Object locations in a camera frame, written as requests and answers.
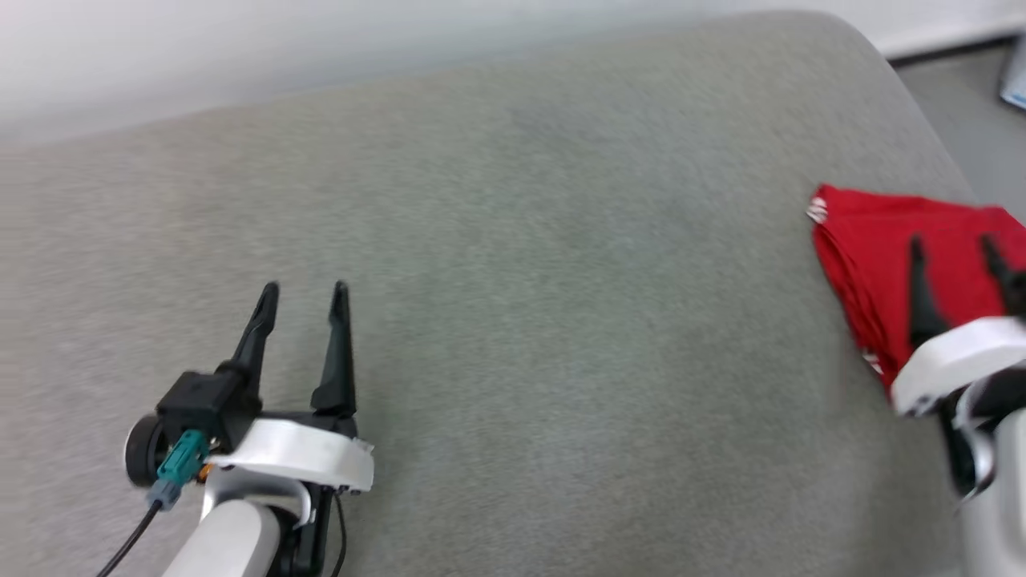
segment black cable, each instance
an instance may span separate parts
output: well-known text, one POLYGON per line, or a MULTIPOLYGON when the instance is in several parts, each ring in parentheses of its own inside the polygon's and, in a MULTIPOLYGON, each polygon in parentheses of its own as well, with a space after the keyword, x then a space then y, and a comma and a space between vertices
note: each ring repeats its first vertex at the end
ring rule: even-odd
POLYGON ((346 561, 346 518, 342 516, 342 499, 339 494, 334 494, 334 510, 339 511, 339 530, 342 532, 342 548, 339 549, 339 560, 334 562, 334 569, 331 570, 331 577, 339 577, 342 571, 342 562, 346 561))
POLYGON ((117 567, 118 564, 121 563, 121 560, 123 560, 125 555, 128 554, 128 551, 131 550, 135 541, 139 541, 139 538, 143 536, 143 532, 146 531, 146 528, 150 527, 150 522, 153 521, 153 517, 157 516, 157 512, 160 511, 160 507, 162 506, 163 504, 160 501, 154 501, 153 504, 150 505, 150 510, 146 511, 146 514, 143 515, 143 521, 139 522, 139 526, 135 528, 135 531, 131 532, 131 535, 128 536, 128 540, 125 541, 125 544, 121 545, 118 552, 114 553, 114 556, 111 557, 111 561, 107 563, 107 566, 96 574, 96 577, 107 577, 112 571, 114 571, 114 568, 117 567))

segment robotic arm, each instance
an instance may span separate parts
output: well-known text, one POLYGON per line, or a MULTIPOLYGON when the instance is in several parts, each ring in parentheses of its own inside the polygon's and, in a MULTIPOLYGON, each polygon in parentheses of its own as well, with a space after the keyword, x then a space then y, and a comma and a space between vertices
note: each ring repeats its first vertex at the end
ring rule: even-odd
POLYGON ((311 412, 265 411, 260 375, 274 329, 279 288, 264 287, 230 360, 213 374, 187 372, 143 417, 125 444, 125 469, 149 489, 150 512, 100 573, 109 575, 157 510, 173 506, 182 487, 204 486, 199 527, 165 577, 315 577, 324 566, 331 502, 373 483, 370 445, 357 437, 356 392, 345 283, 334 286, 331 337, 311 412))
POLYGON ((912 357, 892 388, 902 415, 936 415, 961 498, 966 577, 1026 575, 1026 271, 982 249, 1009 316, 949 330, 934 306, 925 256, 911 246, 912 357))

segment gray fabric surface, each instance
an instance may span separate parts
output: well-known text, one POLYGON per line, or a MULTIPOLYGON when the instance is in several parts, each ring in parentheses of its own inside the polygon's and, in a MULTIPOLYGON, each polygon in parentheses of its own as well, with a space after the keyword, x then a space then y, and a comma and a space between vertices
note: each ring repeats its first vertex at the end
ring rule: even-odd
MULTIPOLYGON (((973 200, 847 26, 749 15, 8 151, 3 572, 88 575, 124 436, 282 283, 269 407, 352 285, 347 575, 901 576, 954 564, 810 242, 816 185, 973 200)), ((158 517, 158 575, 198 515, 158 517)), ((337 538, 331 539, 333 554, 337 538)))

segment blue object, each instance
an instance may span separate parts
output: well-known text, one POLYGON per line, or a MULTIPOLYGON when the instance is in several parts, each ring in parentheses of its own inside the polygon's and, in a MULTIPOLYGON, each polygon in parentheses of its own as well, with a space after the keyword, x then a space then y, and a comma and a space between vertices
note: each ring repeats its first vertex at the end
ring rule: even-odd
POLYGON ((153 506, 153 503, 160 501, 160 508, 164 511, 173 507, 182 496, 182 488, 196 478, 209 454, 210 444, 203 433, 196 429, 182 433, 174 448, 157 469, 157 482, 146 495, 147 503, 153 506))

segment red cloth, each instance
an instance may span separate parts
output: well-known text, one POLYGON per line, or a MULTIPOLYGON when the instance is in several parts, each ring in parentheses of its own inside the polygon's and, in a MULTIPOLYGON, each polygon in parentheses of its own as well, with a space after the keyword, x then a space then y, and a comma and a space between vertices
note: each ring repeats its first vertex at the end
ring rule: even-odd
POLYGON ((974 207, 919 196, 871 194, 823 185, 808 216, 813 242, 855 334, 891 384, 912 355, 909 242, 919 235, 934 299, 952 326, 1007 314, 980 238, 991 234, 1009 268, 1026 269, 1026 228, 998 206, 974 207))

